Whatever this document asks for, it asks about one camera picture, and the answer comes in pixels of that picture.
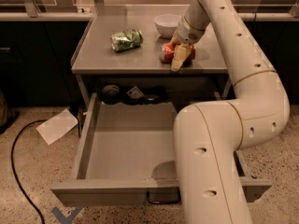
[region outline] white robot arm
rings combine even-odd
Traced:
[[[194,0],[177,28],[193,44],[211,22],[235,99],[189,105],[174,125],[179,187],[188,224],[250,224],[234,151],[259,145],[285,127],[286,92],[231,0]]]

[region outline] drawer handle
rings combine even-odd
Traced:
[[[150,204],[154,204],[154,205],[175,204],[175,203],[179,203],[180,200],[181,200],[181,198],[180,198],[179,189],[178,189],[178,198],[175,199],[175,200],[169,200],[169,201],[151,200],[151,199],[150,199],[150,192],[147,191],[147,201],[148,201]]]

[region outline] drawer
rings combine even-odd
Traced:
[[[179,202],[169,103],[105,105],[92,95],[70,180],[52,192],[65,206]]]

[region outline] gray tabletop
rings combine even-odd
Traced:
[[[173,74],[170,64],[160,60],[161,45],[170,39],[160,37],[154,18],[161,14],[182,15],[188,6],[102,6],[78,49],[72,71],[78,75],[95,74]],[[144,41],[140,48],[115,52],[110,43],[112,34],[138,29]],[[209,25],[195,45],[196,57],[181,74],[227,73],[217,39]]]

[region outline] blue tape cross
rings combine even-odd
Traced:
[[[77,207],[68,217],[65,217],[57,207],[52,209],[52,213],[56,216],[61,224],[71,224],[82,209],[83,207]]]

